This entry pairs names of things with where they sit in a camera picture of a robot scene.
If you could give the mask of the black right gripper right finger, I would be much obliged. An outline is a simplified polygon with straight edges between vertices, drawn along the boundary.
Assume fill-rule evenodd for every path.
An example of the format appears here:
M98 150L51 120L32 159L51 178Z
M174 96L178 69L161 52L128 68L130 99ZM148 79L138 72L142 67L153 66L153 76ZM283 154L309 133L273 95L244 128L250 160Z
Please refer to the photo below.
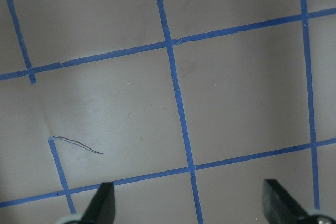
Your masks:
M317 223L276 179L263 181L263 214L270 224Z

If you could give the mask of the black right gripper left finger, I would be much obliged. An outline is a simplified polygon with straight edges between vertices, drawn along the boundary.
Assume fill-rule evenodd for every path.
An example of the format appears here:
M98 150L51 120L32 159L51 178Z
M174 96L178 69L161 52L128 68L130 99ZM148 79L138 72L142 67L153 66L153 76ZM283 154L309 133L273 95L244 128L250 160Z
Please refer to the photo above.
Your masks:
M114 184L102 183L78 223L112 224L115 218Z

